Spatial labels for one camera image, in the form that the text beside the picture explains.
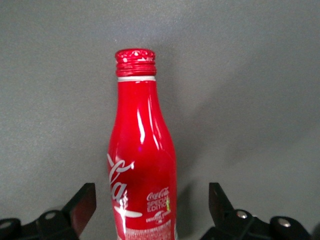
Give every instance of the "gray background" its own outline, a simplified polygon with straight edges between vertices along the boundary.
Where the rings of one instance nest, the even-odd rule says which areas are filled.
[[[26,224],[96,183],[82,240],[115,240],[107,147],[114,53],[157,53],[183,240],[213,225],[208,184],[263,221],[320,222],[320,1],[0,2],[0,218]]]

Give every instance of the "coca-cola bottle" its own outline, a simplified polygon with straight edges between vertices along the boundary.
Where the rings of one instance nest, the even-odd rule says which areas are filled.
[[[107,165],[118,240],[176,240],[177,168],[155,80],[155,53],[115,54],[118,106]]]

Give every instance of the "white stripe on bottle neck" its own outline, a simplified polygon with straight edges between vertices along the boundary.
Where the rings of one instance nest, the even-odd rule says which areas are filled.
[[[119,76],[118,83],[121,82],[139,82],[139,81],[155,81],[155,76]]]

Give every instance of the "bottle cap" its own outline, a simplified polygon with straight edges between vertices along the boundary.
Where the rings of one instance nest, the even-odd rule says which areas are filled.
[[[129,48],[115,53],[118,77],[155,76],[157,73],[156,54],[145,48]]]

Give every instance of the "coca-cola logo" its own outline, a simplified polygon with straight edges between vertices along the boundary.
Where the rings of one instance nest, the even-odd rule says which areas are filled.
[[[153,192],[150,192],[148,194],[148,196],[146,197],[146,200],[147,201],[153,201],[153,200],[157,200],[157,199],[160,199],[162,197],[165,197],[169,194],[169,187],[165,187],[163,189],[161,189],[161,191],[159,192],[156,192],[156,193],[153,193]]]
[[[116,182],[115,184],[113,183],[117,180],[117,178],[120,176],[121,173],[124,173],[129,169],[131,169],[132,165],[130,164],[128,166],[125,166],[126,164],[125,160],[119,160],[117,163],[114,163],[109,154],[107,155],[107,158],[111,167],[111,170],[109,173],[109,182],[111,185],[112,199],[120,203],[120,199],[126,190],[127,184],[119,181]]]

